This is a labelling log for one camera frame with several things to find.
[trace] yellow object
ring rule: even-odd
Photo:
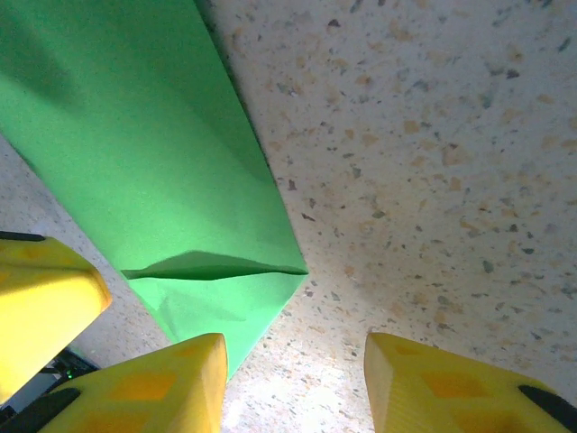
[[[110,302],[98,271],[66,245],[0,232],[0,403]]]
[[[64,383],[81,394],[40,432],[215,433],[226,370],[224,336],[197,336]]]
[[[565,433],[518,386],[541,382],[388,334],[367,337],[376,433]]]

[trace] green paper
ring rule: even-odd
[[[0,130],[174,341],[233,373],[306,266],[192,1],[0,5]]]

